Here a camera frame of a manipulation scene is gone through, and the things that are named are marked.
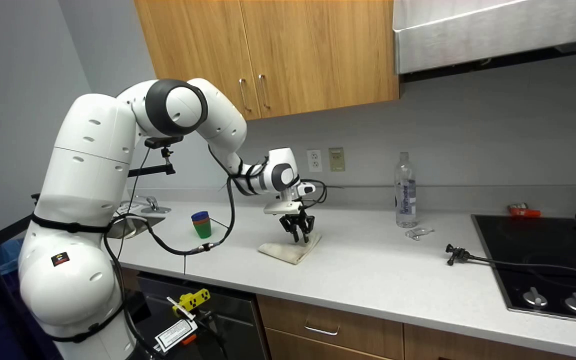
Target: plastic bottle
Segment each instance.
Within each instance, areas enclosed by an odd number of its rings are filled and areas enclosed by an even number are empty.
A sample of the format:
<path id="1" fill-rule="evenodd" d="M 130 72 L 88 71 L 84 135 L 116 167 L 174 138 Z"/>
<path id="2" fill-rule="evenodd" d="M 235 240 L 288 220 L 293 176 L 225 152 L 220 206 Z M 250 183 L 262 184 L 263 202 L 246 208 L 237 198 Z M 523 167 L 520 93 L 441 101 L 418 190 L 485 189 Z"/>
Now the plastic bottle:
<path id="1" fill-rule="evenodd" d="M 395 211 L 397 225 L 402 228 L 414 228 L 418 225 L 416 185 L 409 154 L 400 152 L 399 162 L 395 167 Z"/>

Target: cloth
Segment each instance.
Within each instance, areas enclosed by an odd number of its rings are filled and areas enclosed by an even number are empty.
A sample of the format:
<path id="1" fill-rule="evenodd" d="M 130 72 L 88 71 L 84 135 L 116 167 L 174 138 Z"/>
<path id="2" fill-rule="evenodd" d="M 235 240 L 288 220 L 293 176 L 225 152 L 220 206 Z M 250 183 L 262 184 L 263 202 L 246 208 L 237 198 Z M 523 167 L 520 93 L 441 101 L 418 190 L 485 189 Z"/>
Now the cloth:
<path id="1" fill-rule="evenodd" d="M 256 250 L 259 251 L 259 253 L 272 256 L 275 259 L 297 265 L 313 251 L 313 248 L 315 248 L 320 242 L 320 239 L 322 239 L 322 234 L 311 232 L 308 238 L 309 240 L 306 244 L 302 241 L 298 243 L 265 243 Z"/>

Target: kitchen counter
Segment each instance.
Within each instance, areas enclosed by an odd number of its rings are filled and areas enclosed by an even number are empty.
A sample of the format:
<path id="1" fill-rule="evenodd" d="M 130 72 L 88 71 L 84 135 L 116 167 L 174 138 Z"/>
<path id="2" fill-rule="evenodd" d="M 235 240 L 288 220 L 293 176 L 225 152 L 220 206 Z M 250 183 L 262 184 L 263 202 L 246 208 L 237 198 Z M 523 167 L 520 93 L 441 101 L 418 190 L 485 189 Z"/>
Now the kitchen counter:
<path id="1" fill-rule="evenodd" d="M 228 224 L 227 204 L 160 202 L 172 208 L 153 230 L 169 246 L 203 244 L 190 215 L 208 210 Z M 266 242 L 292 242 L 278 216 L 258 205 L 237 205 L 230 237 L 217 248 L 184 259 L 160 248 L 145 232 L 125 240 L 124 267 L 398 321 L 470 337 L 576 357 L 576 321 L 509 311 L 492 269 L 448 266 L 446 244 L 485 256 L 470 214 L 422 212 L 420 226 L 436 232 L 414 241 L 390 210 L 313 207 L 322 239 L 295 266 L 263 255 Z M 225 229 L 213 223 L 211 242 Z M 119 241 L 111 241 L 115 253 Z"/>

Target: stove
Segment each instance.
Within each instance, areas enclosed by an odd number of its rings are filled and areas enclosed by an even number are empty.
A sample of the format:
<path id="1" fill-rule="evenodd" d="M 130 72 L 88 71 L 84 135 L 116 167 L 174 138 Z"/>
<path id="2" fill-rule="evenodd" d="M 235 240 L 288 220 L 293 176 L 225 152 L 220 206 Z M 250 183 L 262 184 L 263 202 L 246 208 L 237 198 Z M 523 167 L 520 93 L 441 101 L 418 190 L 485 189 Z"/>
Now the stove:
<path id="1" fill-rule="evenodd" d="M 576 268 L 576 221 L 472 215 L 489 259 Z M 508 310 L 576 320 L 576 271 L 493 265 Z"/>

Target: stainless steel hood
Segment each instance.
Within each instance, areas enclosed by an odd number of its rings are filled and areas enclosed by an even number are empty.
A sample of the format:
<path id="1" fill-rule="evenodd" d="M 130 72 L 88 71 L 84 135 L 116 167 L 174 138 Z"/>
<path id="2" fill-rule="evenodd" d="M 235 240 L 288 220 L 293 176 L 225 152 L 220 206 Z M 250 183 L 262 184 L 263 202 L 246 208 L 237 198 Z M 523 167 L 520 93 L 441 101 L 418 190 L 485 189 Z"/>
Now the stainless steel hood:
<path id="1" fill-rule="evenodd" d="M 576 0 L 394 0 L 395 71 L 576 43 Z"/>

